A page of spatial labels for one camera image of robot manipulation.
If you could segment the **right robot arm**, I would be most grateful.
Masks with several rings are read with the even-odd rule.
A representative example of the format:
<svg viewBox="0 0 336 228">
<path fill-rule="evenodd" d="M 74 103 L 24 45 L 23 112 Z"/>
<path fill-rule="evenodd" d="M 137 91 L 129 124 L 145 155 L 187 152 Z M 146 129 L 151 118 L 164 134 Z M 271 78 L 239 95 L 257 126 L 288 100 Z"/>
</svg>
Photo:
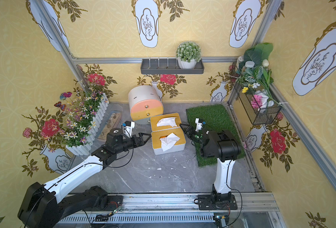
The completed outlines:
<svg viewBox="0 0 336 228">
<path fill-rule="evenodd" d="M 231 176 L 235 161 L 241 153 L 241 146 L 229 130 L 220 132 L 199 127 L 196 131 L 188 124 L 180 124 L 184 134 L 192 141 L 200 144 L 202 157 L 217 159 L 217 171 L 212 192 L 209 195 L 198 195 L 194 204 L 199 210 L 236 210 L 238 209 L 234 190 L 231 187 Z"/>
</svg>

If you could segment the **orange tissue pack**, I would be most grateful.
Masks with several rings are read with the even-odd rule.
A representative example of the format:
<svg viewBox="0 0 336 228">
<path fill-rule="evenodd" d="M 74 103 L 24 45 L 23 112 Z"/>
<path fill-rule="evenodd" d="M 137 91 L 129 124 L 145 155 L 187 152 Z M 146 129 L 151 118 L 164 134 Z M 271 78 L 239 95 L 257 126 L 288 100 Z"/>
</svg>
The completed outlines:
<svg viewBox="0 0 336 228">
<path fill-rule="evenodd" d="M 176 144 L 176 142 L 178 142 L 179 140 L 180 140 L 180 138 L 177 135 L 175 135 L 174 133 L 171 133 L 168 136 L 160 137 L 161 148 L 162 148 L 163 152 L 171 149 Z"/>
<path fill-rule="evenodd" d="M 176 117 L 162 118 L 157 122 L 157 127 L 163 127 L 163 126 L 177 127 L 175 119 Z"/>
</svg>

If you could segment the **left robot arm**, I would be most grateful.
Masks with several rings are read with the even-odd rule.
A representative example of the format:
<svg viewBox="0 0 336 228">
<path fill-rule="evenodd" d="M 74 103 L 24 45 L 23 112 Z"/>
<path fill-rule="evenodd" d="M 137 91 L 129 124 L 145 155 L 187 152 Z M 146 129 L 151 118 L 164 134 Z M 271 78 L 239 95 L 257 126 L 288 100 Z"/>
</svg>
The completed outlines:
<svg viewBox="0 0 336 228">
<path fill-rule="evenodd" d="M 45 184 L 35 182 L 30 185 L 18 218 L 26 228 L 52 228 L 76 212 L 89 208 L 106 209 L 109 206 L 108 193 L 99 186 L 72 196 L 69 193 L 88 178 L 109 168 L 119 153 L 141 147 L 151 137 L 147 133 L 128 137 L 122 129 L 112 129 L 105 143 L 79 165 Z"/>
</svg>

